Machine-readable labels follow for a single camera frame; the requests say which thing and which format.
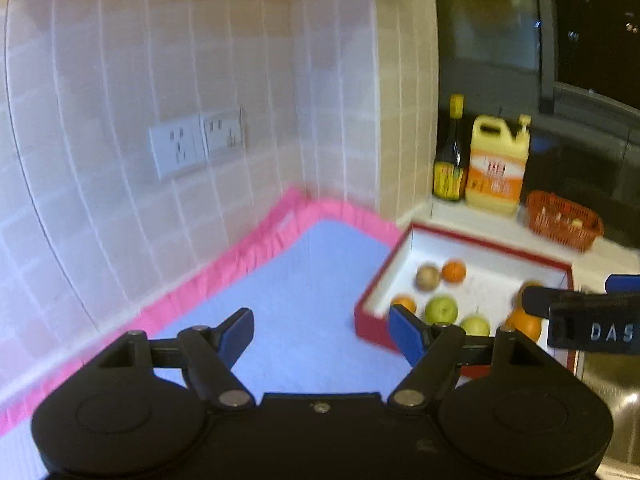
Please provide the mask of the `dark soy sauce bottle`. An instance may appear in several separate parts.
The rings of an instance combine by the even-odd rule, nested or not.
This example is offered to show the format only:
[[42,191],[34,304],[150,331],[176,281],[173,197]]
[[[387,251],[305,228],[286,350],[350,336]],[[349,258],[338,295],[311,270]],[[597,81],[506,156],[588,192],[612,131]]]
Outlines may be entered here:
[[464,95],[455,93],[449,100],[449,131],[434,160],[433,194],[440,200],[463,200],[468,158],[465,154],[463,125]]

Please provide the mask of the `front orange tangerine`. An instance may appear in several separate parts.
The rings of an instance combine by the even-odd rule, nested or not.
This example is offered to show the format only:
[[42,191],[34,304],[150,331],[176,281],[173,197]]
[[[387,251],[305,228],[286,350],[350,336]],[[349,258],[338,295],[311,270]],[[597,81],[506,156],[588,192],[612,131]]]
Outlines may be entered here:
[[390,300],[390,306],[403,307],[413,314],[416,314],[416,310],[418,310],[418,307],[416,306],[416,302],[409,295],[393,296],[392,300]]

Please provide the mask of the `large green apple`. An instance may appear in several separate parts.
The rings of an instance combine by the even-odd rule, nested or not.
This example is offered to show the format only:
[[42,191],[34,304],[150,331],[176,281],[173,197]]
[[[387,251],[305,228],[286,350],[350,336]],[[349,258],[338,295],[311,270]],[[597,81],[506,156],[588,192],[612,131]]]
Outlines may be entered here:
[[458,304],[453,296],[436,295],[427,301],[424,321],[427,325],[454,324],[458,318]]

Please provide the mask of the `yellow detergent jug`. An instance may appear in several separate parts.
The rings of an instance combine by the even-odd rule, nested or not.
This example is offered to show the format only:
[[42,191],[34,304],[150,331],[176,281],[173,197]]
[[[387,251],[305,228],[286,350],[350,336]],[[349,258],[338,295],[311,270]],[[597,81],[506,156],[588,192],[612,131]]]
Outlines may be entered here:
[[465,201],[493,214],[513,217],[518,211],[530,148],[532,118],[521,114],[514,136],[500,117],[474,120]]

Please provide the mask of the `medium orange tangerine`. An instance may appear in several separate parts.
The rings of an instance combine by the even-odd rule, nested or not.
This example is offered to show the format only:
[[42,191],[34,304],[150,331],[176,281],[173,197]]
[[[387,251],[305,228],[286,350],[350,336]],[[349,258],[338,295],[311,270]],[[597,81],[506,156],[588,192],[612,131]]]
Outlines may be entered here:
[[465,280],[467,273],[468,269],[463,260],[451,259],[442,266],[440,276],[446,283],[461,284]]

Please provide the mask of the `white wall socket left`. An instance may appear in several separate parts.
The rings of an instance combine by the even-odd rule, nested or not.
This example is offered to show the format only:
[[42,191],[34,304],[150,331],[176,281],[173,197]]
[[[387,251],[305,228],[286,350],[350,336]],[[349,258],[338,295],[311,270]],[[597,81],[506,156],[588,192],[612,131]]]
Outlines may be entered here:
[[149,128],[149,141],[160,180],[206,162],[200,116],[192,114]]

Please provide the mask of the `pale green apple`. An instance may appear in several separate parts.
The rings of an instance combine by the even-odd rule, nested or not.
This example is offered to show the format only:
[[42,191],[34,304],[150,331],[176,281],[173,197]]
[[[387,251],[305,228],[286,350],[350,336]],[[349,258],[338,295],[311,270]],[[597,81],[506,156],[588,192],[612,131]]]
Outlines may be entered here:
[[491,334],[488,318],[480,313],[472,313],[462,318],[459,326],[469,336],[489,337]]

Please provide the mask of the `white wall socket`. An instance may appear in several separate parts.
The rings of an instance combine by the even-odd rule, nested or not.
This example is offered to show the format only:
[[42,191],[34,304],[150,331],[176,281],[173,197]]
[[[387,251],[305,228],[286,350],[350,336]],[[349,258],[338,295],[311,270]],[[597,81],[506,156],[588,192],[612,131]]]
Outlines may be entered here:
[[238,156],[245,148],[243,112],[236,110],[208,110],[200,114],[200,124],[208,162]]
[[149,141],[160,180],[206,162],[200,116],[192,114],[149,128]]

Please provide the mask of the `blue quilted mat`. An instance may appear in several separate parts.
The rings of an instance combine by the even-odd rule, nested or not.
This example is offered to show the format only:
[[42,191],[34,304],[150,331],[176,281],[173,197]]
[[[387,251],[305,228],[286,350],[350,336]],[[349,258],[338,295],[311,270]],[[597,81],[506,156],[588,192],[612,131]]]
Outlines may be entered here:
[[352,226],[320,221],[154,336],[215,327],[247,307],[254,313],[254,339],[232,370],[256,399],[267,392],[388,396],[410,366],[403,356],[358,338],[354,310],[389,254],[390,246]]

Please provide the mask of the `orange plastic basket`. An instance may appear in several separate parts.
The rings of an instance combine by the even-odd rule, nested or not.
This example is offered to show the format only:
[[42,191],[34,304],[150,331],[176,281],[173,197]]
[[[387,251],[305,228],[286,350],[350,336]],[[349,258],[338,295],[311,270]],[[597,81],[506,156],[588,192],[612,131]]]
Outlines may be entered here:
[[553,193],[530,192],[526,212],[534,234],[578,252],[586,252],[604,235],[603,221],[594,211]]

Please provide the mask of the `large orange at back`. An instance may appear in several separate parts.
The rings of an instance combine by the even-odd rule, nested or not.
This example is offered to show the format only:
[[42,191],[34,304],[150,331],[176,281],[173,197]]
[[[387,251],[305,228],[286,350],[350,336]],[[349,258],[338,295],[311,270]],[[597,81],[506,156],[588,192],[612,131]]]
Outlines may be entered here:
[[522,307],[514,308],[504,325],[518,330],[533,342],[539,340],[542,332],[542,319],[528,314]]

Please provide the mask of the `white wall socket right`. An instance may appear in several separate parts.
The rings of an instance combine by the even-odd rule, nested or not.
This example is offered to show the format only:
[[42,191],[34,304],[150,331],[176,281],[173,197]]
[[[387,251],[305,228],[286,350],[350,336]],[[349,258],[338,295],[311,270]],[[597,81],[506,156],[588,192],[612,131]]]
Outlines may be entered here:
[[208,110],[200,114],[200,124],[208,162],[238,156],[245,148],[243,112],[236,110]]

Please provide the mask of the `red cardboard box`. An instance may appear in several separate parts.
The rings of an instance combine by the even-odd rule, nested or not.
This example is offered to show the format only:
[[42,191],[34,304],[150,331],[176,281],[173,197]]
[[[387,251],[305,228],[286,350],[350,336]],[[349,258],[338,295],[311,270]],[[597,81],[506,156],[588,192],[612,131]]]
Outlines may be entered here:
[[[440,270],[454,260],[462,261],[466,267],[461,283],[440,281],[435,289],[426,292],[416,287],[421,266]],[[471,235],[413,223],[358,301],[356,334],[371,344],[396,351],[387,328],[392,300],[409,298],[416,305],[416,316],[424,318],[425,307],[432,298],[443,296],[454,298],[458,318],[473,313],[483,315],[491,333],[495,333],[515,308],[518,291],[528,282],[551,288],[574,288],[568,263]]]

